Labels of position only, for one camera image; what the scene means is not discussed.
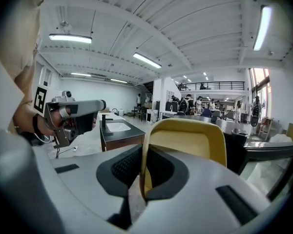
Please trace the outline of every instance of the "wrist strap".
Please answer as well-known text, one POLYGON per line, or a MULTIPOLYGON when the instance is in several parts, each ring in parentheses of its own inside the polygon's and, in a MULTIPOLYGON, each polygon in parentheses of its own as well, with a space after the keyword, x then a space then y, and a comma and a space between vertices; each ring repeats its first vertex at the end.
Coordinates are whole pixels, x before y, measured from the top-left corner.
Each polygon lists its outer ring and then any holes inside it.
POLYGON ((33 127, 34 127, 34 131, 35 131, 35 134, 37 135, 43 135, 39 128, 38 128, 38 116, 39 114, 36 114, 34 117, 33 117, 33 127))

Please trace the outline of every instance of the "white cloth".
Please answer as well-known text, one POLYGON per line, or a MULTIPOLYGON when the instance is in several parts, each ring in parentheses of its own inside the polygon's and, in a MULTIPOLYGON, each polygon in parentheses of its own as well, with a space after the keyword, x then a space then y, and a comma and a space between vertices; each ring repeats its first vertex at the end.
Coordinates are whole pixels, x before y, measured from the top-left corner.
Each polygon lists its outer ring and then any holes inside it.
POLYGON ((237 108, 235 112, 235 121, 241 121, 241 108, 237 108))
POLYGON ((202 105, 202 102, 200 100, 197 100, 196 101, 196 108, 198 110, 198 113, 200 113, 200 111, 201 111, 201 105, 202 105))
POLYGON ((210 103, 209 104, 209 109, 211 110, 211 111, 215 111, 215 103, 210 103))

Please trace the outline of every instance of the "white ceiling beam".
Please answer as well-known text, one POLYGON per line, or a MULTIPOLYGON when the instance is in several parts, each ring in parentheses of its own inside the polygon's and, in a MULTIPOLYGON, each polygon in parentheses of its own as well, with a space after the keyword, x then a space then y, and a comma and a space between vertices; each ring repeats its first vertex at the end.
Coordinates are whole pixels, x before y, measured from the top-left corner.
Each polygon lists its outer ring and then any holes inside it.
POLYGON ((244 61, 246 52, 247 52, 248 48, 247 47, 240 47, 240 52, 239 52, 239 64, 241 65, 244 61))
POLYGON ((192 64, 189 62, 187 57, 163 33, 161 33, 159 30, 157 30, 155 27, 153 27, 151 24, 144 21, 140 17, 124 9, 98 0, 44 0, 42 6, 56 7, 64 6, 66 3, 68 4, 68 6, 72 7, 98 10, 100 12, 117 17, 121 20, 126 20, 133 23, 134 25, 138 26, 139 28, 153 36, 161 44, 165 45, 170 51, 172 51, 177 57, 181 59, 181 61, 186 67, 188 67, 190 70, 192 69, 192 64))
POLYGON ((242 47, 239 52, 239 64, 242 64, 250 46, 250 22, 251 22, 251 0, 240 0, 242 14, 242 47))
POLYGON ((122 87, 130 87, 130 88, 136 88, 140 89, 135 86, 130 86, 122 83, 116 83, 116 82, 110 82, 110 81, 105 81, 105 80, 98 80, 98 79, 86 79, 86 78, 74 78, 74 77, 61 77, 61 80, 81 80, 81 81, 88 81, 88 82, 95 82, 95 83, 105 83, 105 84, 110 84, 110 85, 116 85, 116 86, 122 86, 122 87))
MULTIPOLYGON (((46 47, 46 48, 42 48, 40 50, 41 53, 48 53, 48 54, 57 54, 57 53, 64 53, 64 54, 72 54, 71 50, 68 48, 59 48, 59 47, 46 47)), ((158 73, 151 71, 147 68, 141 67, 137 64, 134 64, 132 62, 117 58, 117 57, 113 57, 113 56, 109 56, 109 55, 105 55, 105 54, 101 54, 101 53, 97 53, 97 52, 93 52, 93 51, 88 51, 88 50, 80 50, 80 49, 74 49, 74 54, 75 55, 83 55, 83 56, 87 56, 87 57, 92 57, 92 58, 99 58, 102 60, 108 60, 108 61, 112 61, 115 63, 118 63, 120 65, 126 66, 126 67, 130 67, 134 70, 140 71, 140 72, 145 72, 153 77, 157 77, 158 73)))
POLYGON ((163 72, 160 75, 160 78, 165 78, 171 76, 179 77, 181 75, 192 75, 199 72, 210 72, 210 71, 220 71, 227 69, 236 69, 236 68, 268 68, 274 70, 283 69, 282 62, 279 60, 273 59, 252 59, 245 58, 243 64, 239 64, 237 59, 231 60, 218 60, 218 61, 209 61, 207 63, 202 63, 198 66, 194 66, 193 70, 188 69, 174 69, 168 72, 163 72))
POLYGON ((240 39, 241 38, 241 33, 237 32, 236 30, 234 31, 227 31, 227 32, 222 32, 222 33, 217 33, 217 34, 212 34, 212 35, 206 35, 197 39, 192 39, 190 42, 184 43, 183 45, 179 46, 179 48, 184 51, 186 49, 191 49, 193 47, 203 45, 206 42, 213 42, 213 41, 219 41, 219 40, 232 40, 232 39, 240 39))
MULTIPOLYGON (((135 77, 129 77, 127 75, 123 75, 123 74, 119 74, 119 73, 114 73, 111 71, 104 71, 104 70, 100 70, 100 69, 92 69, 92 68, 87 68, 85 67, 84 69, 88 69, 87 72, 89 73, 96 73, 96 74, 100 74, 100 75, 104 75, 106 76, 106 78, 119 78, 119 79, 125 79, 126 81, 133 81, 138 83, 139 81, 141 81, 141 79, 135 78, 135 77)), ((59 64, 57 65, 57 70, 60 70, 62 73, 67 72, 67 73, 71 73, 71 72, 76 72, 78 71, 76 68, 74 69, 73 66, 67 65, 67 64, 59 64)))

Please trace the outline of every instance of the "floor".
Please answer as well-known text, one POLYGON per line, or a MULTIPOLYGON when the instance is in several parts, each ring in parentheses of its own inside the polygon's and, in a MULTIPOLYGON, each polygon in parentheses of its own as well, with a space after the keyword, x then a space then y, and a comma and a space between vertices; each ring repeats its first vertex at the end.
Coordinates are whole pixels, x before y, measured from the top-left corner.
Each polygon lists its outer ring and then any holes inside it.
MULTIPOLYGON (((134 119, 133 117, 124 116, 124 119, 144 132, 148 132, 151 129, 150 124, 146 123, 145 120, 141 121, 138 117, 135 117, 134 119)), ((35 146, 34 149, 42 149, 47 151, 49 158, 54 159, 57 150, 54 149, 53 146, 54 142, 51 142, 43 146, 35 146)), ((79 135, 69 147, 60 148, 59 158, 84 156, 100 152, 102 152, 100 128, 97 126, 92 131, 79 135)))
MULTIPOLYGON (((124 119, 144 132, 148 132, 152 127, 150 124, 146 123, 145 120, 141 121, 141 119, 137 117, 134 119, 133 117, 124 116, 124 119)), ((262 139, 258 136, 250 136, 248 141, 262 141, 262 139)), ((52 142, 33 148, 47 152, 49 158, 54 159, 56 150, 53 148, 53 145, 54 143, 52 142)), ((101 153, 101 151, 100 128, 97 126, 91 132, 78 136, 69 147, 60 148, 59 158, 84 156, 101 153)), ((267 194, 282 173, 282 166, 284 163, 285 162, 282 164, 277 162, 248 163, 241 177, 257 187, 263 194, 267 194)), ((285 188, 282 195, 284 195, 287 190, 288 188, 285 188)), ((131 219, 134 222, 146 207, 139 189, 139 176, 129 189, 129 205, 131 219)))

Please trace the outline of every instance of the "black bag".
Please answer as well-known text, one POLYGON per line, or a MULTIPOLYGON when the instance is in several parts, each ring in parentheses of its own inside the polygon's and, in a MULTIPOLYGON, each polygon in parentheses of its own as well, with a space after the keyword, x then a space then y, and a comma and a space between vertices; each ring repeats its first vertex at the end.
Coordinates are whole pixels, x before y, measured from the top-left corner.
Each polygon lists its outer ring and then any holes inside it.
POLYGON ((189 111, 189 103, 188 103, 188 100, 186 99, 182 99, 180 101, 180 105, 179 105, 179 112, 184 112, 185 114, 188 113, 189 111))
POLYGON ((258 104, 255 105, 255 107, 253 108, 253 113, 252 113, 253 116, 259 116, 259 106, 258 104))

